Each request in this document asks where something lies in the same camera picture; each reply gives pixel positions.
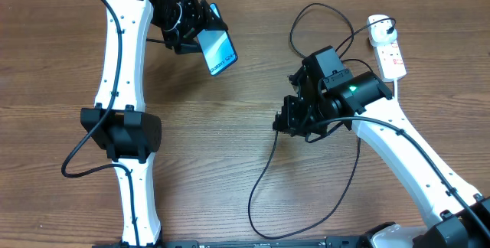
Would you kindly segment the dark blue smartphone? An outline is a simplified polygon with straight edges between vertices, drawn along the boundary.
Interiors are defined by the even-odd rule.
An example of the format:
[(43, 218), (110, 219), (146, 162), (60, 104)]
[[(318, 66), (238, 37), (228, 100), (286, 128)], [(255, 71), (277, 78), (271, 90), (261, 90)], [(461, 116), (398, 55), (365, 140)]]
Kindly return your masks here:
[(211, 76), (217, 76), (238, 61), (227, 30), (203, 29), (197, 39)]

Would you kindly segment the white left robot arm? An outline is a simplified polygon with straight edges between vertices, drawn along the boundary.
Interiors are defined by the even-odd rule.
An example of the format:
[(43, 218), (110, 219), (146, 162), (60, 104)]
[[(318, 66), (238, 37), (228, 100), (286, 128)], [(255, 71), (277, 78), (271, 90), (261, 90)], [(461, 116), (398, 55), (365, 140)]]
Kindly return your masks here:
[(205, 0), (100, 0), (106, 7), (106, 47), (94, 104), (80, 111), (86, 137), (116, 172), (122, 202), (121, 247), (161, 247), (153, 164), (162, 121), (147, 112), (143, 91), (145, 48), (151, 26), (176, 54), (199, 53), (216, 76), (238, 55), (218, 7)]

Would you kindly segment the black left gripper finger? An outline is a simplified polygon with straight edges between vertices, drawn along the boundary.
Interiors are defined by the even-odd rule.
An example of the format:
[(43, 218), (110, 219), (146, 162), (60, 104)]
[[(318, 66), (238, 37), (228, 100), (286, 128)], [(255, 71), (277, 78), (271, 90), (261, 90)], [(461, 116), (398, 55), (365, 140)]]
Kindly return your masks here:
[(206, 0), (199, 1), (197, 31), (227, 31), (227, 24), (217, 16)]
[(176, 54), (201, 53), (202, 48), (195, 38), (177, 38), (174, 44)]

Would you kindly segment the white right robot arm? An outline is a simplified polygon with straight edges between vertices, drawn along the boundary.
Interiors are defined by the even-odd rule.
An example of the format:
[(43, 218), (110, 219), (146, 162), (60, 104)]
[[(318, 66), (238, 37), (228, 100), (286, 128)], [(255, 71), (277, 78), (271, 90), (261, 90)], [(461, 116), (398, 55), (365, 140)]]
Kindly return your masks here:
[(339, 122), (379, 154), (420, 212), (423, 226), (383, 225), (367, 233), (366, 247), (489, 245), (489, 199), (438, 156), (376, 74), (303, 67), (289, 82), (297, 94), (285, 97), (276, 131), (325, 138)]

